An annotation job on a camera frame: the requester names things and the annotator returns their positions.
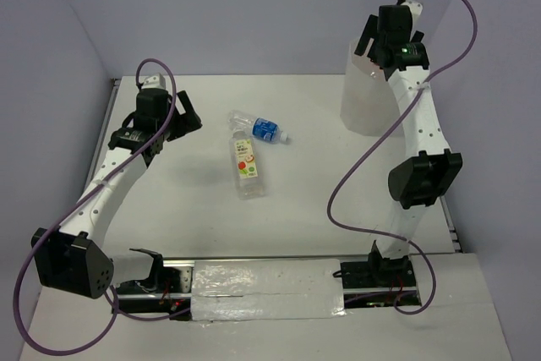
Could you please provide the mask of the blue label clear bottle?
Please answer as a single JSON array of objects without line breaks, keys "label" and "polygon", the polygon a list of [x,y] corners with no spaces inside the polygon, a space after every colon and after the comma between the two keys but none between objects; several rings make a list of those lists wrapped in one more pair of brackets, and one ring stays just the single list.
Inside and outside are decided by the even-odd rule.
[{"label": "blue label clear bottle", "polygon": [[277,123],[260,116],[248,114],[238,110],[228,113],[227,122],[231,130],[241,129],[256,139],[272,144],[288,144],[290,139],[287,132]]}]

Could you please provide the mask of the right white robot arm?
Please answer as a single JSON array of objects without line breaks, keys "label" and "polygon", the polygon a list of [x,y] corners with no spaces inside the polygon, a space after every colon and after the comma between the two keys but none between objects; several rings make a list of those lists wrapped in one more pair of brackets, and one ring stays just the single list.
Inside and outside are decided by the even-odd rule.
[{"label": "right white robot arm", "polygon": [[394,201],[390,229],[373,242],[369,280],[385,286],[407,271],[409,240],[436,200],[462,169],[461,154],[443,135],[429,84],[429,58],[423,35],[414,29],[420,3],[406,0],[380,7],[369,17],[355,52],[383,71],[396,99],[405,140],[405,160],[390,170]]}]

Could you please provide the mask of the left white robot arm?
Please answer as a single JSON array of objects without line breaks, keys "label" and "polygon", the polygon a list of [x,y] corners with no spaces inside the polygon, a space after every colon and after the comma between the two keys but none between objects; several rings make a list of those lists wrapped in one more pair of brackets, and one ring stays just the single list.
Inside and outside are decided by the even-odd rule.
[{"label": "left white robot arm", "polygon": [[[114,131],[100,170],[76,209],[57,231],[40,228],[31,244],[41,285],[99,298],[110,286],[136,282],[146,292],[165,283],[161,254],[149,249],[130,249],[125,254],[106,254],[107,230],[129,190],[146,172],[166,142],[201,128],[186,91],[177,93],[184,111],[174,106],[174,97],[163,89],[143,89],[136,108]],[[38,240],[44,241],[37,246]]]}]

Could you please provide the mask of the apple juice clear bottle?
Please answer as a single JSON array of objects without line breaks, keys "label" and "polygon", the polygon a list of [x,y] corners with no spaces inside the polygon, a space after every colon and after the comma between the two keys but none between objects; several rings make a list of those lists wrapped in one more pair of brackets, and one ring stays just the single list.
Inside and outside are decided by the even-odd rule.
[{"label": "apple juice clear bottle", "polygon": [[243,129],[235,128],[229,145],[239,198],[247,200],[262,197],[265,190],[253,138]]}]

